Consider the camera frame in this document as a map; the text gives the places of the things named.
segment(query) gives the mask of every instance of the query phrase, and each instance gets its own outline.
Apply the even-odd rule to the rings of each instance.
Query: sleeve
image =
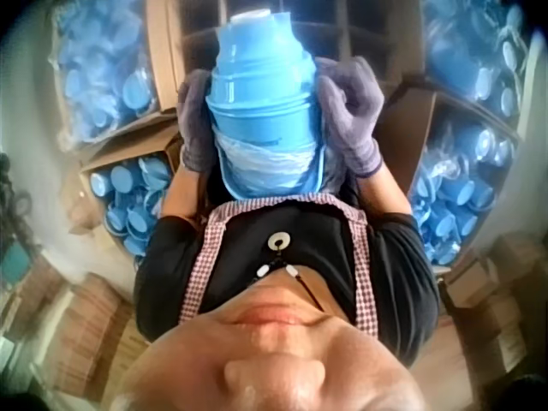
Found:
[[[178,217],[158,221],[134,287],[137,326],[149,341],[177,326],[199,250],[200,236],[190,223]]]
[[[379,339],[411,366],[438,323],[436,279],[412,216],[384,215],[368,239]]]

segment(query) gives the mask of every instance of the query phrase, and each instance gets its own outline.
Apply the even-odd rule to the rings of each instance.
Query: nose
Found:
[[[228,362],[224,379],[234,409],[314,410],[320,404],[325,367],[291,354],[267,354]]]

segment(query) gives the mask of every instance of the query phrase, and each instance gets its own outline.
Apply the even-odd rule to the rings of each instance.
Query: checkered apron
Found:
[[[343,203],[331,194],[305,194],[232,201],[215,209],[209,216],[207,226],[205,227],[204,244],[188,280],[188,286],[182,303],[180,323],[198,315],[204,293],[206,292],[206,286],[221,248],[227,222],[244,212],[275,206],[288,200],[335,206],[348,219],[348,226],[350,227],[354,243],[356,327],[372,337],[378,336],[377,309],[375,307],[371,279],[369,278],[369,246],[367,245],[366,214]]]

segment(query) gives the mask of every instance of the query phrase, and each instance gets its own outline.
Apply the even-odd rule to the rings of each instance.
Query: hand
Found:
[[[206,104],[206,92],[211,73],[195,70],[187,76],[179,89],[177,117],[184,140],[181,161],[191,171],[207,173],[217,162],[217,151]]]
[[[375,174],[383,164],[372,131],[383,108],[384,95],[363,57],[338,63],[317,58],[318,100],[329,131],[327,144],[339,152],[360,178]]]

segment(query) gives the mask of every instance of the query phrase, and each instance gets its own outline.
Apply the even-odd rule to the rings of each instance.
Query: stack of blue bowls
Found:
[[[167,163],[153,156],[128,160],[90,175],[93,193],[106,206],[105,228],[120,238],[135,258],[145,256],[171,179]]]
[[[422,0],[427,69],[462,97],[510,121],[527,63],[519,6],[496,0]]]
[[[98,142],[156,110],[144,0],[74,0],[57,11],[63,79],[76,141]]]
[[[426,254],[436,265],[450,265],[481,216],[495,206],[496,189],[485,177],[510,167],[515,156],[510,140],[482,124],[447,130],[423,153],[410,198]]]
[[[236,199],[316,193],[324,167],[316,67],[295,38],[290,13],[235,15],[206,101],[223,181]]]

